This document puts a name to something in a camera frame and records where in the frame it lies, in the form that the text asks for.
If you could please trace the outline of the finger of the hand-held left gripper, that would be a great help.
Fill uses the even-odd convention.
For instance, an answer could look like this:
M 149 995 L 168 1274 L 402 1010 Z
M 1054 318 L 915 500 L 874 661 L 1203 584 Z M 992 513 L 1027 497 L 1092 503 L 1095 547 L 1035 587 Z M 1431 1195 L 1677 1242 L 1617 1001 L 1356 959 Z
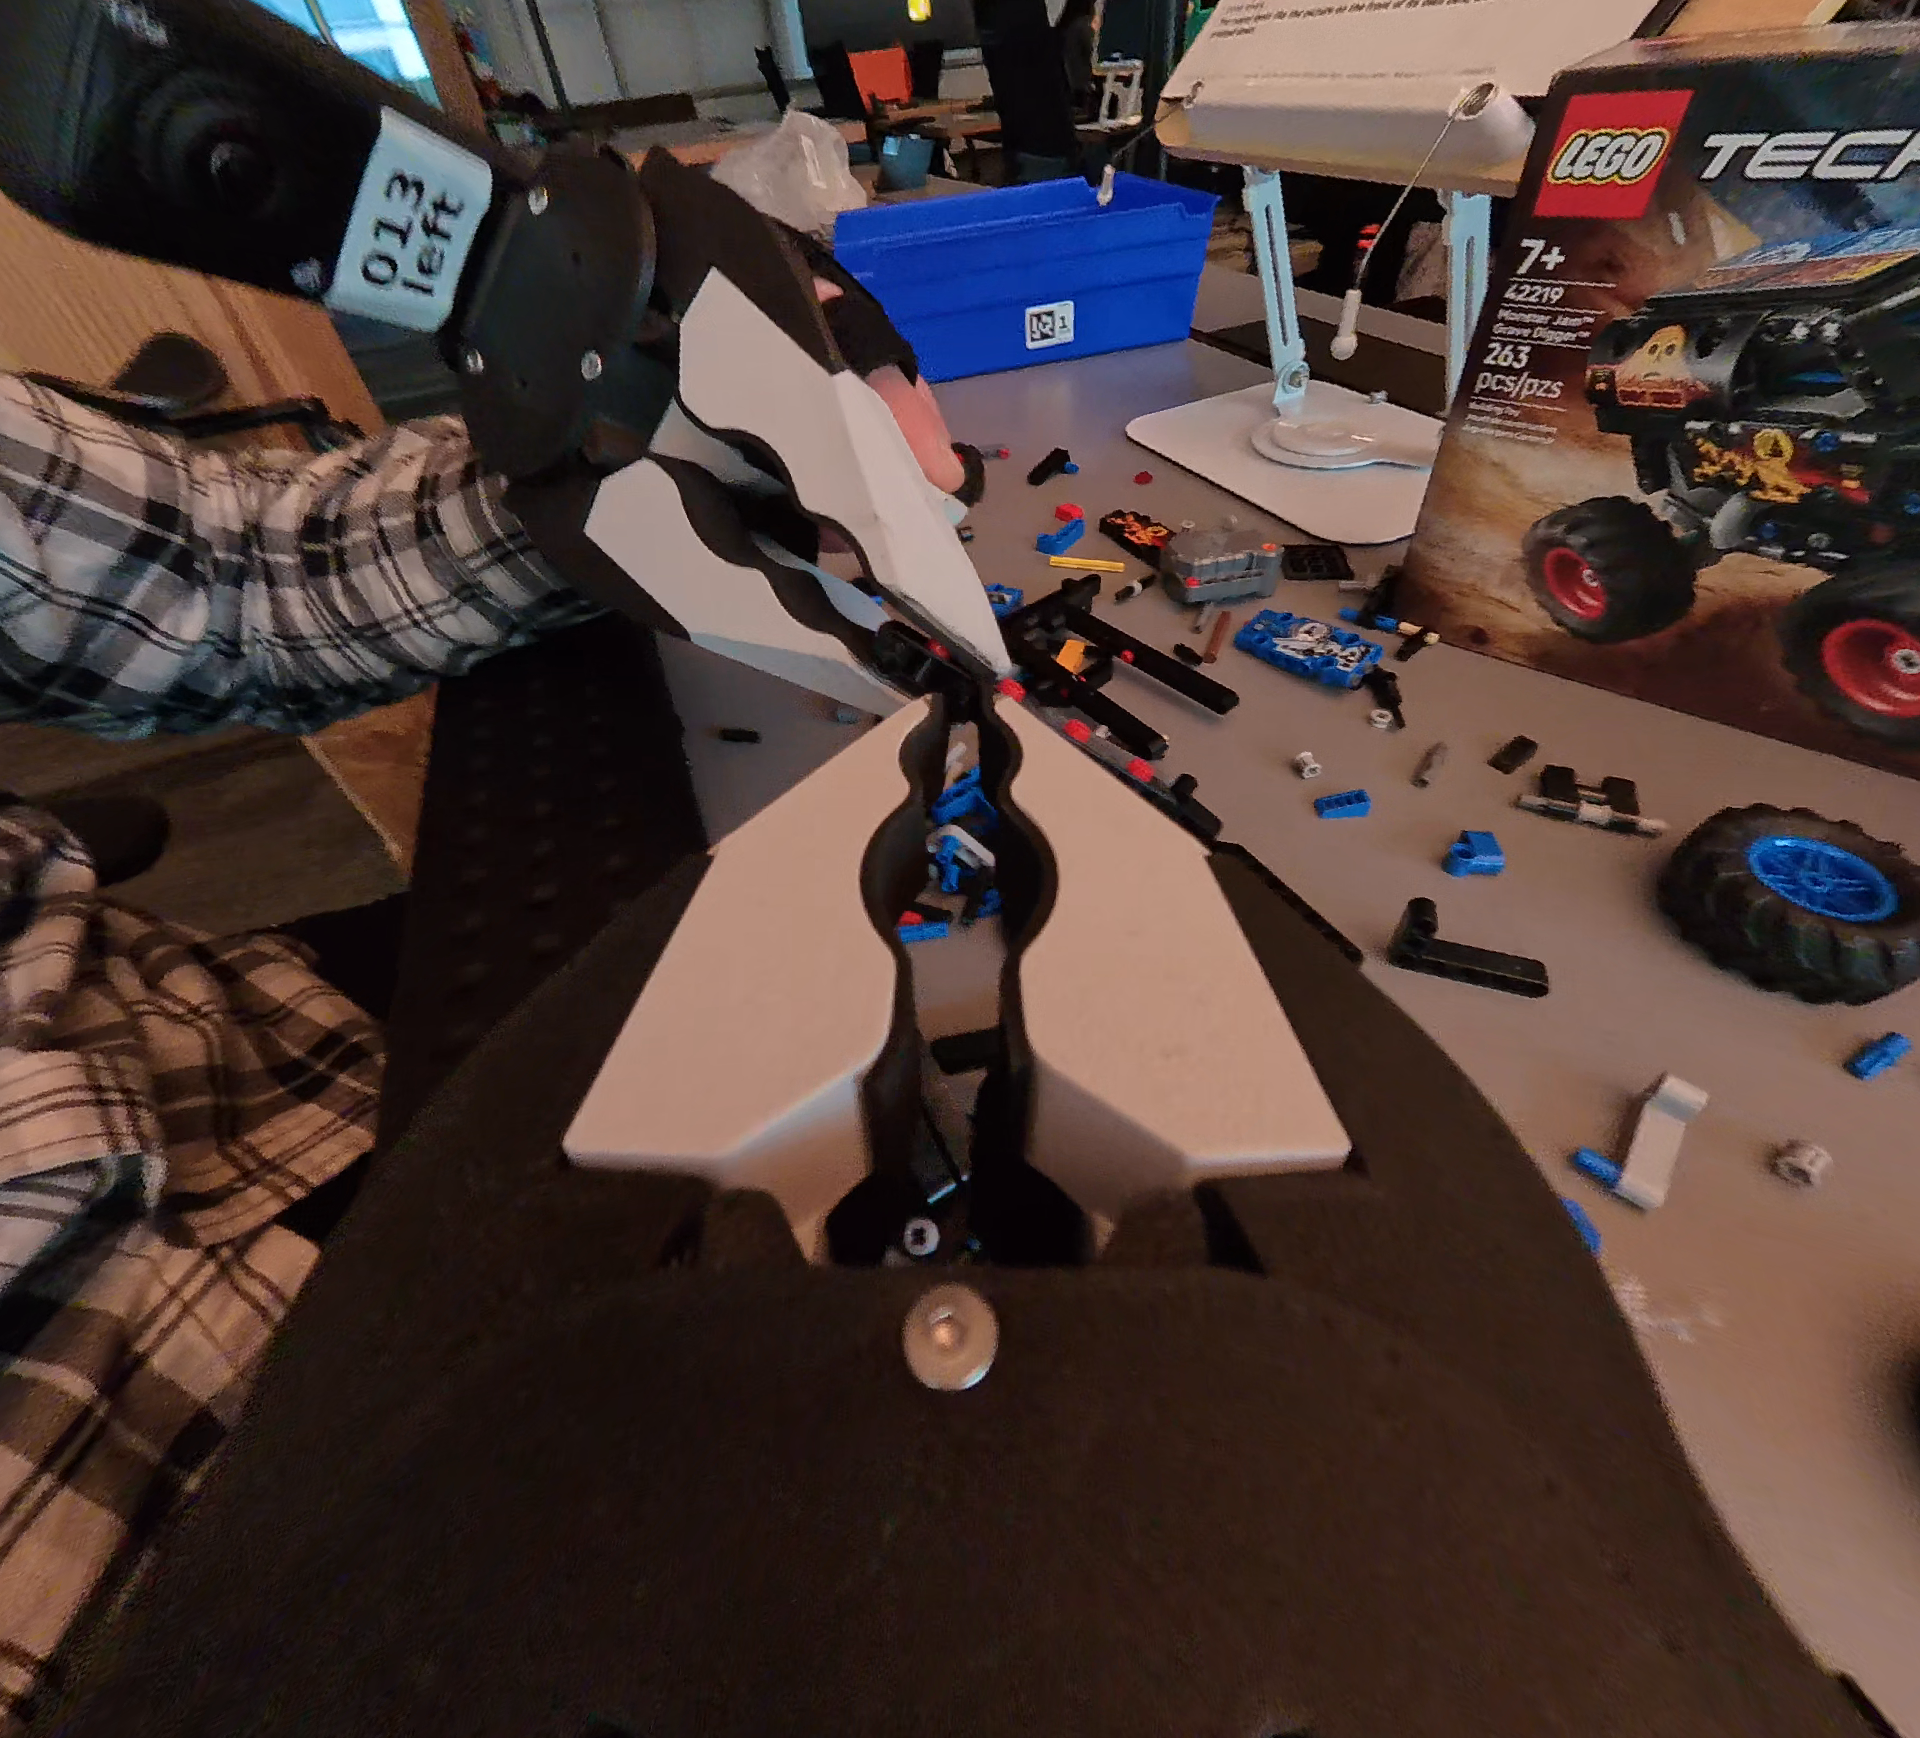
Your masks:
M 1012 661 L 947 497 L 888 405 L 849 369 L 830 369 L 709 269 L 682 323 L 679 407 L 703 432 L 765 460 L 790 501 L 840 530 L 882 594 L 977 675 Z
M 859 591 L 763 535 L 703 466 L 639 456 L 602 477 L 585 538 L 693 646 L 867 715 L 946 688 L 946 657 Z

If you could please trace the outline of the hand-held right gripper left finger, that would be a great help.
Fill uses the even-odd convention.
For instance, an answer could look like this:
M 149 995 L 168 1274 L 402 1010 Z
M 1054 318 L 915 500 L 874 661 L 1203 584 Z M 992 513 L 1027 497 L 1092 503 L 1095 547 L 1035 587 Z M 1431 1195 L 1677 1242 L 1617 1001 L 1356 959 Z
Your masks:
M 758 1192 L 820 1237 L 874 1171 L 861 1086 L 897 1033 L 894 915 L 861 868 L 923 792 L 935 701 L 885 718 L 709 854 L 564 1136 L 579 1168 Z

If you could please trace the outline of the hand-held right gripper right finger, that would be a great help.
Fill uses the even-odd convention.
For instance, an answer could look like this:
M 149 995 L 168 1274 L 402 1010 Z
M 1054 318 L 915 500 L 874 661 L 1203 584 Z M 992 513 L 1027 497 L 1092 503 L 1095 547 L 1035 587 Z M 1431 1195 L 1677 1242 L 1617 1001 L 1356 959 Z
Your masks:
M 1008 810 L 1041 858 L 1008 954 L 1025 1158 L 1097 1244 L 1143 1197 L 1341 1168 L 1350 1134 L 1203 843 L 1027 707 L 994 705 Z

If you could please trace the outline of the person's left forearm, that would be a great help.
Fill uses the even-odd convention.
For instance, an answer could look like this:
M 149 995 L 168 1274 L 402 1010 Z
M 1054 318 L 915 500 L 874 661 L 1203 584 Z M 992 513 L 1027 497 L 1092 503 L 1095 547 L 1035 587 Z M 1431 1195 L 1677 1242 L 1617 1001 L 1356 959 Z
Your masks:
M 309 735 L 600 613 L 454 415 L 298 463 L 4 374 L 4 724 Z

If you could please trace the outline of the grey desk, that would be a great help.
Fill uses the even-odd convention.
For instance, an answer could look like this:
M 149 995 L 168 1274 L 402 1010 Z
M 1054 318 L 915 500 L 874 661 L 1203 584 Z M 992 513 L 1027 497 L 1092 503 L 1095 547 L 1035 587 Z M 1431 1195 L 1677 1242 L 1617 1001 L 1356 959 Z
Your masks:
M 661 1396 L 634 1734 L 1892 1734 L 1723 1533 L 1498 1111 L 1210 850 L 1352 1153 L 1089 1216 L 1027 1158 L 1010 939 L 988 1271 L 702 1271 Z

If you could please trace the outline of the person's left hand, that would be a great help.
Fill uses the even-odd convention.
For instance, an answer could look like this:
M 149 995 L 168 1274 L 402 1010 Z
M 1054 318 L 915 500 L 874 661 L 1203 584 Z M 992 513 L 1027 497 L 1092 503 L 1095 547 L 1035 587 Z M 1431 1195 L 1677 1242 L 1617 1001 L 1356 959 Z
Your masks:
M 908 384 L 892 368 L 879 372 L 873 386 L 888 405 L 924 477 L 944 493 L 959 497 L 968 484 L 966 462 L 931 389 L 920 379 Z

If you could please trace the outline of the blue bin with white tag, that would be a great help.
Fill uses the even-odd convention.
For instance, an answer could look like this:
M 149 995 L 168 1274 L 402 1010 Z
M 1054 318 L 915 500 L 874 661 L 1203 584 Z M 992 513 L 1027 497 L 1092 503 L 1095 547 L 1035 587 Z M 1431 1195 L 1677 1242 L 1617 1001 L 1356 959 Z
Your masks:
M 1215 208 L 1127 171 L 961 189 L 844 212 L 834 254 L 947 383 L 1187 337 Z

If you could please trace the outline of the clear plastic bag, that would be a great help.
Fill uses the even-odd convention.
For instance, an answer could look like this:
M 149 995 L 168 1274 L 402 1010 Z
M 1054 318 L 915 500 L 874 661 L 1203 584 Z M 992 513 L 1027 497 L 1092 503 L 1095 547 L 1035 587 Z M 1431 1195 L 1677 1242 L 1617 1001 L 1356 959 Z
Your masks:
M 824 241 L 834 237 L 842 213 L 873 203 L 853 175 L 844 132 L 797 108 L 782 111 L 766 132 L 732 146 L 709 175 L 765 216 Z

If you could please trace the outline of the black angled toy beam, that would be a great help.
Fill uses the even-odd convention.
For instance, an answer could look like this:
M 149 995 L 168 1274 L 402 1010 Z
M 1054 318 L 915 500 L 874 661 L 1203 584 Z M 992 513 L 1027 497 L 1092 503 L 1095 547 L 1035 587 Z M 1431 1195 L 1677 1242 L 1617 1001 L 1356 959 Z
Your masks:
M 1387 961 L 1420 976 L 1524 998 L 1550 990 L 1548 966 L 1539 957 L 1467 945 L 1441 935 L 1439 906 L 1413 896 L 1387 948 Z

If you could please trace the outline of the pile of toy building pieces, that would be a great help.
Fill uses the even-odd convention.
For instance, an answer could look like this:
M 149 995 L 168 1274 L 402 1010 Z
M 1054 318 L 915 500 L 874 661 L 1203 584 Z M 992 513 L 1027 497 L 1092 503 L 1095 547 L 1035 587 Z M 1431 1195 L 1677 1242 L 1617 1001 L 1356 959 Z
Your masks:
M 1192 651 L 1148 646 L 1101 615 L 1092 574 L 1072 575 L 1037 602 L 1003 584 L 988 591 L 1012 661 L 1000 697 L 1035 714 L 1206 848 L 1215 848 L 1221 821 L 1199 801 L 1197 781 L 1168 777 L 1160 767 L 1165 731 L 1108 687 L 1120 670 L 1139 672 L 1213 718 L 1236 709 L 1236 694 L 1210 677 Z M 986 768 L 983 727 L 983 722 L 951 725 L 944 782 L 924 808 L 924 881 L 898 916 L 907 944 L 971 929 L 1000 910 L 1003 808 Z

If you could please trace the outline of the blue printed toy panel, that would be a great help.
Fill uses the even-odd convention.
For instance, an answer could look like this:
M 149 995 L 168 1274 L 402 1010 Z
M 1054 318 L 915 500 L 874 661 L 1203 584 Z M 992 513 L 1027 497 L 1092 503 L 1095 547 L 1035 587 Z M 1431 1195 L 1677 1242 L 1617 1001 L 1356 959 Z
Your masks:
M 1236 651 L 1331 690 L 1356 690 L 1380 669 L 1382 646 L 1366 635 L 1284 610 L 1261 610 L 1234 633 Z

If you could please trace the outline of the black office chair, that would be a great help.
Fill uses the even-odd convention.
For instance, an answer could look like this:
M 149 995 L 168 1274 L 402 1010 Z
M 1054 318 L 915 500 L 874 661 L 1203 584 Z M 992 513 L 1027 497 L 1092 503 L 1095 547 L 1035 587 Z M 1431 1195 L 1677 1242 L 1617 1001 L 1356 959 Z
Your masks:
M 1088 177 L 1080 120 L 1092 93 L 1097 0 L 971 0 L 971 19 L 995 99 L 1004 178 L 1027 185 Z

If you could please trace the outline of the grey toy motor block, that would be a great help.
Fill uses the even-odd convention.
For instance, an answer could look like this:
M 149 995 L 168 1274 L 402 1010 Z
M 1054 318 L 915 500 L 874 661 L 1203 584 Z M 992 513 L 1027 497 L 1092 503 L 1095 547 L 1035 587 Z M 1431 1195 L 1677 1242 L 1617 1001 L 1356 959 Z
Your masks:
M 1182 610 L 1268 598 L 1280 584 L 1280 566 L 1278 542 L 1236 525 L 1177 530 L 1159 555 L 1165 596 Z

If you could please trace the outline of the black toy connector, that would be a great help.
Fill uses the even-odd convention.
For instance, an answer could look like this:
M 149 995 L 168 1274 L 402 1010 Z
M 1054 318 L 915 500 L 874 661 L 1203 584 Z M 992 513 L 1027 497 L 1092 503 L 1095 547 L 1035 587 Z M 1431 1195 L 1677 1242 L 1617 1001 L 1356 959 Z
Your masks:
M 1531 789 L 1522 791 L 1514 805 L 1524 813 L 1628 838 L 1658 839 L 1671 829 L 1668 821 L 1645 810 L 1636 782 L 1606 777 L 1590 784 L 1566 765 L 1542 765 L 1533 774 Z

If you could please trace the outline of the white document stand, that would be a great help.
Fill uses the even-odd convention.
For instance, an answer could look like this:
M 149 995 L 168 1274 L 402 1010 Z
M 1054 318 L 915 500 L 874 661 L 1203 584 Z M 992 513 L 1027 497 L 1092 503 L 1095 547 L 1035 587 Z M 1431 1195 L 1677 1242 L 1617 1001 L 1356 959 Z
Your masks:
M 1428 153 L 1403 189 L 1420 183 L 1459 124 L 1508 101 L 1491 81 L 1454 98 Z M 1491 197 L 1442 189 L 1448 249 L 1448 389 L 1451 407 L 1467 368 L 1490 282 Z M 1242 167 L 1273 375 L 1236 392 L 1133 418 L 1127 435 L 1150 456 L 1206 477 L 1298 532 L 1335 544 L 1387 547 L 1413 535 L 1442 438 L 1442 418 L 1314 378 L 1286 240 L 1282 180 Z

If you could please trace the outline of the white toy piece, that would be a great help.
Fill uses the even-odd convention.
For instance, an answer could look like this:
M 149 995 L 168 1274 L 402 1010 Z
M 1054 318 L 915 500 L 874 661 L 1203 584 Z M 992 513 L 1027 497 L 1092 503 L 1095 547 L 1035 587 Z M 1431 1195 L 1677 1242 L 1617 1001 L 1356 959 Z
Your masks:
M 1706 1090 L 1675 1073 L 1664 1073 L 1646 1087 L 1620 1156 L 1616 1179 L 1620 1199 L 1642 1211 L 1664 1206 L 1688 1128 L 1710 1101 Z

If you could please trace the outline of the person's plaid shirt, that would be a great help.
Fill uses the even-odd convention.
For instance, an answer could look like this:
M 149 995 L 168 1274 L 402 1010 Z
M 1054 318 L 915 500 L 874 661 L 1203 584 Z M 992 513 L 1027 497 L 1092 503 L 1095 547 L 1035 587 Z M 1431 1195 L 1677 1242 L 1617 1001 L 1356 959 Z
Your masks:
M 201 1485 L 372 1151 L 387 1038 L 276 933 L 112 903 L 2 817 L 2 1712 L 25 1734 L 105 1585 Z

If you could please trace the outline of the black tire blue rim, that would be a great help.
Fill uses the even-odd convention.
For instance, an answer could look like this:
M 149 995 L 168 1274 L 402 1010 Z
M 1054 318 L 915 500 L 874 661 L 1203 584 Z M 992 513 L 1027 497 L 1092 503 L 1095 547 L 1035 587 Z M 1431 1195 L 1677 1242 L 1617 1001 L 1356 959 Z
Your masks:
M 1657 905 L 1717 967 L 1766 992 L 1864 1006 L 1919 980 L 1919 865 L 1850 820 L 1715 813 L 1664 863 Z

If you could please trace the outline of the toy truck set box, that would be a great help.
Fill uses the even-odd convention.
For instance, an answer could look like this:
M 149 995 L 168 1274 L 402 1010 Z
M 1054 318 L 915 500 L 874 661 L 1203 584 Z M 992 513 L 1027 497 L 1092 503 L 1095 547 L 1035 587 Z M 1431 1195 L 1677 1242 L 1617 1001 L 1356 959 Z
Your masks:
M 1917 22 L 1554 78 L 1397 596 L 1448 643 L 1917 777 Z

